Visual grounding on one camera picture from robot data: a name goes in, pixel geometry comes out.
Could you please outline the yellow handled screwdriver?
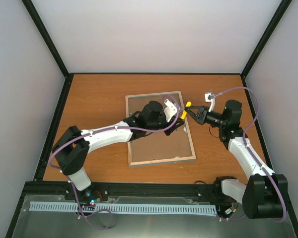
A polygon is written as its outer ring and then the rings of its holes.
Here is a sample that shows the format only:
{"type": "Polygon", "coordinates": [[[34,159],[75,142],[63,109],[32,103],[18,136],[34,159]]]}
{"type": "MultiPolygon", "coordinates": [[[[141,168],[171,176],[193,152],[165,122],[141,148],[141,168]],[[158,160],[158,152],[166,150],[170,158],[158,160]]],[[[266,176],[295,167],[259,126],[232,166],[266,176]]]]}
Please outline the yellow handled screwdriver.
{"type": "Polygon", "coordinates": [[[185,110],[185,108],[186,107],[190,107],[192,105],[192,103],[190,102],[190,101],[188,101],[187,103],[186,103],[186,105],[185,105],[185,107],[184,107],[184,109],[183,109],[183,113],[182,113],[182,115],[181,115],[181,119],[182,120],[185,120],[185,118],[186,118],[186,116],[187,116],[187,112],[186,112],[186,110],[185,110]]]}

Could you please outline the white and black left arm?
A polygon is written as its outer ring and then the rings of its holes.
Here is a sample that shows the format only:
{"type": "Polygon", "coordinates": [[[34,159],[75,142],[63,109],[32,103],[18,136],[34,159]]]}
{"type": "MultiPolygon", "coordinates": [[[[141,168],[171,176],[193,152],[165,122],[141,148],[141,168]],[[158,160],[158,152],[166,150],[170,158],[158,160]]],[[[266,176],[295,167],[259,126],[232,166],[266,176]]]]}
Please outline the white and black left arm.
{"type": "Polygon", "coordinates": [[[131,142],[152,133],[170,135],[182,126],[181,107],[176,100],[165,99],[163,103],[149,101],[141,111],[136,111],[122,121],[97,129],[80,130],[69,127],[55,143],[48,164],[56,159],[56,169],[68,178],[81,199],[93,195],[93,186],[83,165],[87,155],[99,148],[116,143],[131,142]]]}

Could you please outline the blue wooden picture frame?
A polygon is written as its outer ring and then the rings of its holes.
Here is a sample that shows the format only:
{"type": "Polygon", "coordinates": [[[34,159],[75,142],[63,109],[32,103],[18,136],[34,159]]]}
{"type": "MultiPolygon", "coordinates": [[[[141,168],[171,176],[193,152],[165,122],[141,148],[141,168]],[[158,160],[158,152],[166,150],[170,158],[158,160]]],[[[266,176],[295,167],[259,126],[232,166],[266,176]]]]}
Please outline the blue wooden picture frame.
{"type": "MultiPolygon", "coordinates": [[[[166,108],[163,100],[178,102],[179,108],[184,108],[180,91],[128,95],[126,99],[126,115],[130,116],[140,111],[149,101],[158,101],[166,108]]],[[[156,132],[128,143],[129,166],[154,165],[173,163],[196,159],[196,153],[191,138],[187,119],[184,124],[174,130],[169,136],[164,132],[156,132]]]]}

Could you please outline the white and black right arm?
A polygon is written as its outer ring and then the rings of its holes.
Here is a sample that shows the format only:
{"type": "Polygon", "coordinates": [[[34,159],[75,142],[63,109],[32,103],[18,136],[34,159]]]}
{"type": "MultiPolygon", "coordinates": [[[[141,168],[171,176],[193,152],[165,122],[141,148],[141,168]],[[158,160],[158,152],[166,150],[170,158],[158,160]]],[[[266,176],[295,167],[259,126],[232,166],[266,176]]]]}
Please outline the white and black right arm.
{"type": "Polygon", "coordinates": [[[228,100],[222,113],[207,106],[186,106],[185,112],[200,125],[207,123],[218,128],[220,141],[235,156],[245,172],[247,184],[235,178],[222,179],[222,193],[240,203],[249,219],[272,218],[284,221],[287,216],[284,197],[288,181],[284,175],[276,174],[269,168],[252,147],[240,126],[242,104],[228,100]]]}

